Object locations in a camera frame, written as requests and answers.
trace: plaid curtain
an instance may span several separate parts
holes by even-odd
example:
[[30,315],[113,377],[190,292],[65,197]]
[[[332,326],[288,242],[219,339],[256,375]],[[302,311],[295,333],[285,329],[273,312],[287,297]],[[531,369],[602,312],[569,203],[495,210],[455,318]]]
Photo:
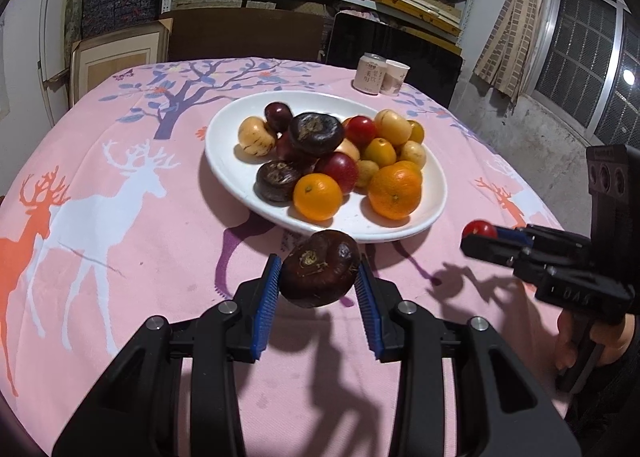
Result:
[[505,0],[474,73],[515,104],[525,79],[542,0]]

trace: black sleeve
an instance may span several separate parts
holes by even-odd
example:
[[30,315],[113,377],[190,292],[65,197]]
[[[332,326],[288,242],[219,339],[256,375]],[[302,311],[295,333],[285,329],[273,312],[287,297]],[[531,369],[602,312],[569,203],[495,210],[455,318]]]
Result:
[[584,457],[617,457],[614,447],[623,432],[640,437],[640,318],[625,355],[591,373],[582,392],[574,396],[566,421],[578,439]]

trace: fruit plate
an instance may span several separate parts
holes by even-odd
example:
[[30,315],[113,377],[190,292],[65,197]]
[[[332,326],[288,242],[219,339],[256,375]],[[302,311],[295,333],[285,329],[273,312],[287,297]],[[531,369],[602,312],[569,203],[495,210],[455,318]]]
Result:
[[240,123],[249,116],[264,117],[264,108],[272,102],[284,102],[294,115],[303,112],[326,113],[344,121],[361,114],[374,118],[377,111],[345,98],[305,91],[263,92],[239,98],[220,110],[207,127],[205,153],[213,174],[239,201],[262,217],[287,230],[311,235],[327,228],[340,230],[358,243],[383,243],[411,237],[425,231],[442,214],[447,200],[447,181],[440,163],[425,146],[427,163],[422,169],[422,201],[410,217],[401,221],[385,219],[375,213],[362,193],[345,196],[332,219],[321,223],[306,220],[292,204],[274,205],[260,199],[255,191],[255,176],[260,165],[273,155],[255,158],[238,145]]

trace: metal screw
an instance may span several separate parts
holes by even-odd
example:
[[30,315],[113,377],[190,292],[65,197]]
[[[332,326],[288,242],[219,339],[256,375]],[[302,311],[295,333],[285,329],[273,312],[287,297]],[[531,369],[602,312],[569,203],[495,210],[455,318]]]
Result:
[[162,316],[152,316],[148,318],[145,322],[145,327],[149,329],[149,331],[157,331],[164,325],[164,318]]
[[476,331],[486,331],[487,329],[489,329],[489,322],[487,322],[487,320],[485,320],[481,316],[474,316],[471,320],[469,320],[469,325]]
[[398,310],[404,314],[413,314],[418,310],[418,306],[412,301],[404,300],[398,304]]
[[218,310],[222,314],[233,314],[238,310],[238,304],[232,300],[225,300],[218,306]]

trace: plate rim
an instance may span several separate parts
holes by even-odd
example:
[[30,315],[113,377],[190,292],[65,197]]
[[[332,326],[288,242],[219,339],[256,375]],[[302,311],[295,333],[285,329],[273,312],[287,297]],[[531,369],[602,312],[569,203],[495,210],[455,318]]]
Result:
[[[276,91],[277,94],[314,94],[314,95],[319,95],[319,96],[323,96],[323,97],[329,97],[335,100],[343,100],[343,101],[347,101],[349,103],[352,104],[356,104],[358,106],[361,107],[366,107],[369,108],[372,112],[376,112],[374,109],[372,109],[371,107],[360,103],[360,102],[356,102],[354,100],[350,100],[349,98],[345,98],[342,96],[337,96],[334,94],[326,94],[326,93],[322,93],[322,92],[310,92],[310,91]],[[276,93],[274,91],[270,91],[268,94],[274,94]],[[216,177],[216,179],[218,179],[218,182],[220,182],[220,184],[225,188],[225,190],[227,190],[234,198],[238,199],[242,204],[244,204],[247,208],[249,208],[250,210],[254,211],[255,213],[257,213],[258,215],[260,215],[261,217],[267,219],[268,221],[273,222],[274,224],[277,224],[278,226],[285,228],[286,230],[289,231],[295,231],[296,233],[301,233],[303,235],[312,235],[313,233],[316,233],[318,231],[323,231],[326,229],[333,229],[332,227],[329,228],[324,228],[321,227],[317,224],[314,223],[303,223],[303,224],[298,224],[298,223],[289,223],[286,220],[282,220],[281,218],[275,218],[273,216],[268,216],[265,217],[263,215],[263,212],[260,209],[257,209],[257,206],[254,206],[251,202],[248,201],[248,199],[246,199],[246,192],[238,192],[238,190],[236,190],[236,185],[233,185],[230,183],[230,181],[228,180],[228,178],[226,177],[226,175],[220,171],[218,171],[216,169],[216,164],[213,163],[211,161],[211,158],[209,157],[209,145],[211,142],[210,139],[210,135],[213,133],[212,130],[212,124],[215,122],[216,119],[218,119],[218,117],[223,113],[223,111],[229,107],[232,104],[236,104],[238,102],[240,102],[241,100],[246,100],[248,98],[254,98],[254,97],[261,97],[263,94],[265,94],[265,92],[258,92],[258,93],[253,93],[253,94],[248,94],[246,96],[243,96],[241,98],[238,98],[237,100],[234,100],[232,102],[229,102],[228,104],[226,104],[224,107],[222,107],[219,111],[216,112],[216,114],[214,114],[214,116],[209,120],[209,125],[207,126],[207,132],[205,134],[205,145],[204,145],[204,154],[205,157],[207,158],[207,163],[209,164],[209,169],[211,170],[213,176]],[[438,206],[438,208],[436,209],[436,212],[433,214],[433,220],[431,220],[430,222],[427,221],[427,224],[418,224],[415,225],[411,228],[407,228],[404,230],[393,230],[393,231],[389,231],[389,232],[381,232],[381,233],[363,233],[361,235],[356,235],[354,236],[354,240],[358,243],[358,244],[381,244],[381,243],[386,243],[386,242],[393,242],[393,241],[399,241],[402,239],[407,239],[409,237],[413,237],[414,235],[417,235],[418,233],[421,233],[423,231],[428,230],[429,228],[431,228],[435,222],[441,217],[442,213],[444,212],[445,206],[447,205],[447,200],[449,198],[449,184],[447,183],[447,177],[444,173],[444,170],[442,169],[442,165],[440,164],[440,160],[434,155],[434,153],[431,151],[431,149],[425,145],[422,144],[422,146],[428,151],[429,155],[431,156],[431,158],[433,159],[433,161],[435,161],[436,167],[439,171],[439,173],[442,176],[442,181],[443,181],[443,190],[444,190],[444,197],[442,199],[442,202],[440,203],[440,205]]]

